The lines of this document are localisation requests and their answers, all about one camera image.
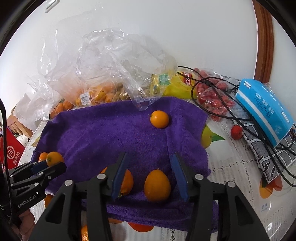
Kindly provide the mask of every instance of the yellow package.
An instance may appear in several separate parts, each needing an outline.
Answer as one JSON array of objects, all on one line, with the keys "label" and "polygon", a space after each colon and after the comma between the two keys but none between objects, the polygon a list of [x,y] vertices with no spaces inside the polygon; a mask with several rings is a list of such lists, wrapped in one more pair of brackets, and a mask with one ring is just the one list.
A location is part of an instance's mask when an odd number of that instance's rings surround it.
[{"label": "yellow package", "polygon": [[191,99],[191,89],[195,84],[195,81],[191,80],[190,78],[196,79],[197,76],[188,72],[180,73],[187,77],[179,74],[174,75],[170,80],[170,84],[165,89],[163,96],[173,96],[180,99]]}]

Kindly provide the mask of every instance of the orange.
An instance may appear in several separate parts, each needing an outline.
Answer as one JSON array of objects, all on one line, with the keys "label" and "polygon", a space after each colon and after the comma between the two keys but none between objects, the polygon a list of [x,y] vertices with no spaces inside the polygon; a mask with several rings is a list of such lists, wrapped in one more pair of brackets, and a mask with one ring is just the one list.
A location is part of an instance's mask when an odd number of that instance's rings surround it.
[{"label": "orange", "polygon": [[63,107],[64,107],[64,110],[70,110],[74,107],[74,105],[72,105],[69,101],[65,100],[63,102]]},{"label": "orange", "polygon": [[39,156],[38,162],[45,161],[47,157],[47,152],[42,152]]},{"label": "orange", "polygon": [[106,94],[106,97],[105,97],[105,102],[106,103],[111,103],[113,101],[113,98],[114,98],[114,93],[108,93]]},{"label": "orange", "polygon": [[53,118],[55,118],[57,115],[56,110],[54,109],[50,114],[49,114],[49,118],[50,120],[52,120]]},{"label": "orange", "polygon": [[65,162],[63,156],[60,153],[58,153],[56,151],[52,151],[47,154],[46,163],[49,167],[51,167],[59,162]]},{"label": "orange", "polygon": [[115,89],[115,84],[113,84],[112,82],[108,83],[108,84],[105,84],[103,86],[103,90],[108,93],[108,92],[111,92]]},{"label": "orange", "polygon": [[150,122],[156,128],[163,129],[168,126],[168,124],[170,122],[170,118],[167,113],[165,113],[161,110],[156,110],[151,114]]},{"label": "orange", "polygon": [[59,103],[55,108],[56,114],[59,114],[59,113],[63,112],[64,110],[65,109],[64,109],[63,103]]},{"label": "orange", "polygon": [[78,98],[75,100],[75,105],[78,106],[78,107],[82,106],[82,103],[81,103],[81,99],[80,99],[80,97],[78,97]]},{"label": "orange", "polygon": [[170,196],[170,181],[159,169],[149,173],[144,184],[144,194],[150,202],[161,202]]},{"label": "orange", "polygon": [[81,228],[81,241],[89,241],[89,233],[87,231],[87,225]]},{"label": "orange", "polygon": [[103,90],[98,91],[96,95],[95,102],[97,103],[103,102],[106,97],[106,93]]},{"label": "orange", "polygon": [[53,199],[54,195],[47,194],[46,197],[44,198],[44,206],[47,208],[48,204],[50,201]]},{"label": "orange", "polygon": [[[103,171],[101,171],[101,173],[105,173],[107,168],[108,167],[106,167]],[[128,195],[132,189],[133,189],[133,175],[128,169],[126,169],[126,173],[124,174],[124,178],[121,184],[119,197]]]},{"label": "orange", "polygon": [[151,231],[154,226],[148,226],[143,224],[137,224],[137,223],[128,223],[134,230],[138,232],[149,232]]},{"label": "orange", "polygon": [[120,221],[120,220],[117,220],[117,219],[114,219],[114,218],[108,218],[109,220],[109,223],[122,223],[123,221]]}]

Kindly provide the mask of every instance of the clear plastic bag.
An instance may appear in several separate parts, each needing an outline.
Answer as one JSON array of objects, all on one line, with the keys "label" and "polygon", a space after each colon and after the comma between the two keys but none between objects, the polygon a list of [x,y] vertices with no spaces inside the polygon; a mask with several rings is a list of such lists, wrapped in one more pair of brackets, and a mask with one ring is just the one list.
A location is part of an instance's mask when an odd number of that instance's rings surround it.
[{"label": "clear plastic bag", "polygon": [[[84,28],[89,19],[98,20],[93,15],[91,11],[70,19],[76,22],[82,19],[79,27]],[[48,84],[65,100],[76,106],[92,105],[127,99],[128,94],[139,110],[145,110],[163,95],[177,64],[152,39],[127,35],[119,28],[104,28],[110,24],[102,22],[99,29],[86,35],[75,33],[72,44],[65,22],[68,21],[62,20],[62,28],[58,24],[51,33],[54,37],[49,43],[45,40],[47,47],[42,50],[39,65]],[[113,88],[106,92],[106,86]]]},{"label": "clear plastic bag", "polygon": [[48,86],[43,77],[32,77],[28,83],[35,91],[32,98],[27,94],[15,106],[13,115],[24,126],[35,131],[40,120],[49,119],[49,114],[61,100],[61,96]]}]

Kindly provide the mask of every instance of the table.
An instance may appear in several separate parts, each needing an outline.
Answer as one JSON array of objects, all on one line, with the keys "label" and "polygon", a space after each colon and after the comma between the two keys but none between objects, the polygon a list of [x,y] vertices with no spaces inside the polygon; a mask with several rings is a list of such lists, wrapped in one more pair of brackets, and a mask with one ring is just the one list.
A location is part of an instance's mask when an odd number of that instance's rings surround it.
[{"label": "table", "polygon": [[[31,160],[32,144],[39,138],[46,122],[42,121],[30,139],[19,165]],[[219,137],[206,149],[208,165],[211,174],[208,179],[212,182],[226,183],[234,181],[246,196],[255,212],[263,223],[268,236],[273,240],[280,240],[296,218],[296,189],[290,187],[282,180],[280,191],[273,190],[267,198],[260,195],[259,185],[262,174],[259,172],[255,157],[244,139],[235,141],[230,137],[230,123],[207,120],[208,127]],[[296,164],[289,167],[296,175]],[[38,221],[44,211],[44,202],[41,201],[30,209]],[[86,223],[86,214],[82,212],[82,225]],[[185,241],[186,232],[175,229],[154,227],[150,232],[140,233],[134,231],[127,222],[111,224],[113,239],[116,241]],[[217,240],[217,233],[211,235],[211,240]]]}]

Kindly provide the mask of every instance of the red fruit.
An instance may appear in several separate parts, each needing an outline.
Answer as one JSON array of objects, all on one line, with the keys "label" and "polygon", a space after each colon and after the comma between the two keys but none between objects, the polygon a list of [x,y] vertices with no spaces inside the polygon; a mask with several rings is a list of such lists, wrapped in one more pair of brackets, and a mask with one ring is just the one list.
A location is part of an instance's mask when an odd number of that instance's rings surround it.
[{"label": "red fruit", "polygon": [[202,94],[204,91],[205,91],[205,89],[203,87],[200,87],[197,89],[198,95]]},{"label": "red fruit", "polygon": [[201,70],[201,71],[200,71],[200,74],[201,74],[201,76],[204,77],[204,78],[207,77],[207,72],[204,71],[204,70]]},{"label": "red fruit", "polygon": [[212,105],[212,103],[209,102],[209,101],[207,101],[207,102],[204,104],[204,108],[206,108],[206,109],[209,109],[209,108],[212,108],[212,107],[213,107],[213,105]]},{"label": "red fruit", "polygon": [[[224,110],[223,109],[220,109],[220,108],[209,108],[209,111],[215,113],[215,114],[218,114],[218,115],[225,115],[224,114]],[[219,116],[215,116],[215,115],[210,115],[212,120],[214,121],[221,121],[222,117],[219,117]]]},{"label": "red fruit", "polygon": [[223,91],[226,90],[228,87],[225,81],[219,81],[215,86]]},{"label": "red fruit", "polygon": [[207,88],[209,88],[206,84],[204,84],[204,83],[198,83],[197,85],[196,85],[196,88],[204,88],[204,89],[207,89]]},{"label": "red fruit", "polygon": [[213,107],[221,107],[222,102],[220,100],[212,100]]},{"label": "red fruit", "polygon": [[221,112],[221,115],[226,115],[226,113],[228,112],[228,110],[226,109],[225,106],[221,106],[220,108],[218,108]]},{"label": "red fruit", "polygon": [[234,140],[239,140],[242,138],[242,128],[240,126],[234,125],[231,128],[230,134]]},{"label": "red fruit", "polygon": [[213,85],[216,85],[219,82],[218,79],[208,79],[208,80],[211,81]]},{"label": "red fruit", "polygon": [[235,102],[232,101],[228,96],[223,95],[222,96],[222,100],[225,102],[225,104],[227,105],[228,108],[233,107]]},{"label": "red fruit", "polygon": [[206,102],[206,99],[202,98],[202,97],[199,97],[198,100],[199,100],[201,105]]},{"label": "red fruit", "polygon": [[218,95],[212,89],[207,89],[203,94],[207,97],[207,100],[218,99]]}]

